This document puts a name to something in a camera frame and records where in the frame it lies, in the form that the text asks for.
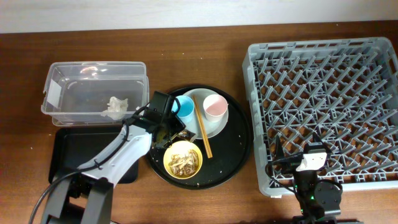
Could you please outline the blue plastic cup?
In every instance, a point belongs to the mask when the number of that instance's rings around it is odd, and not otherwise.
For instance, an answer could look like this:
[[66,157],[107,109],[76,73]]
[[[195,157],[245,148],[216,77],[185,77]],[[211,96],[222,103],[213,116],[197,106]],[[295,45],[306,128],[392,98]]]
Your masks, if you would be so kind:
[[184,95],[177,96],[176,99],[180,103],[177,116],[182,122],[189,123],[193,119],[193,112],[195,109],[193,100],[189,96]]

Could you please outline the wooden chopstick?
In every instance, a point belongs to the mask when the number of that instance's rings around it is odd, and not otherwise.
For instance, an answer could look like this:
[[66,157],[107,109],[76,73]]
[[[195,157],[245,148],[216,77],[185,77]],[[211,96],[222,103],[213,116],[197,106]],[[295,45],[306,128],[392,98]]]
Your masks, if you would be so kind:
[[196,113],[197,120],[198,120],[198,123],[199,123],[199,126],[200,126],[202,140],[203,140],[203,143],[204,143],[204,146],[205,146],[205,150],[206,150],[206,155],[207,155],[207,158],[211,159],[213,157],[213,154],[212,154],[212,151],[211,151],[210,143],[208,141],[208,137],[207,137],[207,133],[206,133],[206,130],[205,130],[205,125],[203,123],[203,119],[202,119],[202,116],[201,116],[201,112],[200,112],[200,109],[199,109],[199,105],[197,103],[197,98],[196,98],[195,95],[193,95],[192,98],[193,98],[193,102],[194,102],[194,106],[195,106],[195,113]]

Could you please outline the yellow bowl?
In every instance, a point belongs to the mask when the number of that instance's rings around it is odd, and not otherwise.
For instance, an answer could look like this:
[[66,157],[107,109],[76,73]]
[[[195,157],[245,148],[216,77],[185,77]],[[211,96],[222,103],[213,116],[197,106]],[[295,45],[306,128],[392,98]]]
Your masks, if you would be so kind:
[[202,167],[203,155],[199,147],[188,141],[177,141],[164,152],[164,168],[176,179],[189,179]]

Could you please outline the peanut shells and rice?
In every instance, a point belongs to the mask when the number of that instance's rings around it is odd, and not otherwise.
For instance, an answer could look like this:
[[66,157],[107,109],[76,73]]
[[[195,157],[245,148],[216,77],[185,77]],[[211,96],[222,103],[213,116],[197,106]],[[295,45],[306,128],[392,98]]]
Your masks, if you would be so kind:
[[198,154],[190,149],[183,154],[172,154],[169,167],[173,173],[178,177],[190,177],[198,169],[199,158]]

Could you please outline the pink plastic cup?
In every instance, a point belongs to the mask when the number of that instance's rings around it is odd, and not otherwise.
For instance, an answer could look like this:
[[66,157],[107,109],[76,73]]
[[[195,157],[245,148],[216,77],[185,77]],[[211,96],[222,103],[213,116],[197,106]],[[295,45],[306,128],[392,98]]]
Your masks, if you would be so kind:
[[218,122],[228,111],[226,99],[217,94],[207,96],[203,101],[205,117],[210,122]]

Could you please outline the brown coffee sachet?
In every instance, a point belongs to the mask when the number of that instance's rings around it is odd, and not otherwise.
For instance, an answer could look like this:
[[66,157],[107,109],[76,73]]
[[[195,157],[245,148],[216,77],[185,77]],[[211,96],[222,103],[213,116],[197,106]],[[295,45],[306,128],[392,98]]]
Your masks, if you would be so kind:
[[178,137],[181,139],[184,139],[186,141],[193,142],[194,140],[196,140],[197,134],[193,133],[187,129],[184,129],[183,131],[178,133]]

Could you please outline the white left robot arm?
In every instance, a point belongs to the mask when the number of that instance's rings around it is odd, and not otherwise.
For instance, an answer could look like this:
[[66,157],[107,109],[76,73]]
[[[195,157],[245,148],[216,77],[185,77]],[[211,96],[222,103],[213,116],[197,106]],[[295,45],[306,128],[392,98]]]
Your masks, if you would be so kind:
[[121,178],[152,148],[169,147],[185,129],[181,102],[155,92],[151,101],[122,121],[116,138],[99,154],[45,189],[42,223],[111,223],[113,191]]

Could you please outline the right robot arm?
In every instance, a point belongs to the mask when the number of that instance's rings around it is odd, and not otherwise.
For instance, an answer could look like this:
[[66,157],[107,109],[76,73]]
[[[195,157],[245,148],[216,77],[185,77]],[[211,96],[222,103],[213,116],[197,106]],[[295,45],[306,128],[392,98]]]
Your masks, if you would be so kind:
[[293,175],[294,186],[290,191],[302,213],[293,217],[293,223],[336,223],[335,217],[341,213],[343,187],[333,180],[318,178],[330,154],[330,148],[316,133],[302,152],[288,157],[284,156],[280,138],[275,139],[275,159],[271,164],[279,166],[282,174]]

